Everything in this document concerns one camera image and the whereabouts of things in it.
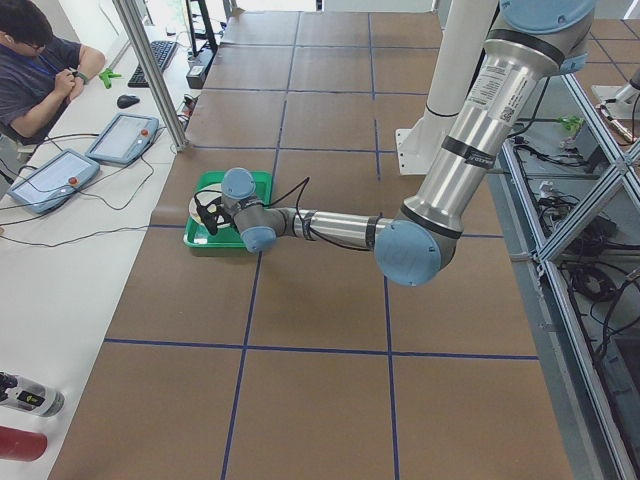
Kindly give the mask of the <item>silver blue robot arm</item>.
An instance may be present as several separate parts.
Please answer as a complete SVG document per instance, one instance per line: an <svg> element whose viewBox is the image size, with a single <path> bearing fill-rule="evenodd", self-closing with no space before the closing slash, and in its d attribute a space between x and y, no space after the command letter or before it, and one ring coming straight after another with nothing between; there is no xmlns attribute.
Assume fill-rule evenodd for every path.
<svg viewBox="0 0 640 480"><path fill-rule="evenodd" d="M228 170L213 199L193 200L194 218L212 235L229 225L252 253L277 238L323 240L371 251L383 274L400 285L430 281L452 260L462 215L543 79L572 73L586 61L592 1L501 1L482 44L486 57L440 146L425 154L426 176L393 219L275 207L257 195L252 174Z"/></svg>

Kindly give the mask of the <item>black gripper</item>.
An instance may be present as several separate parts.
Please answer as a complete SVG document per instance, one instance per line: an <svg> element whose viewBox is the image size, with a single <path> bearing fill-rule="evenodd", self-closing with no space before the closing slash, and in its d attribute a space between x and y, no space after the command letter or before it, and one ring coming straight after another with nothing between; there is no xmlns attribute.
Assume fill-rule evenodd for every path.
<svg viewBox="0 0 640 480"><path fill-rule="evenodd" d="M215 212L209 212L207 209L197 211L201 224L206 228L210 235L218 234L218 223L232 223L233 217L226 209L221 198L215 200Z"/></svg>

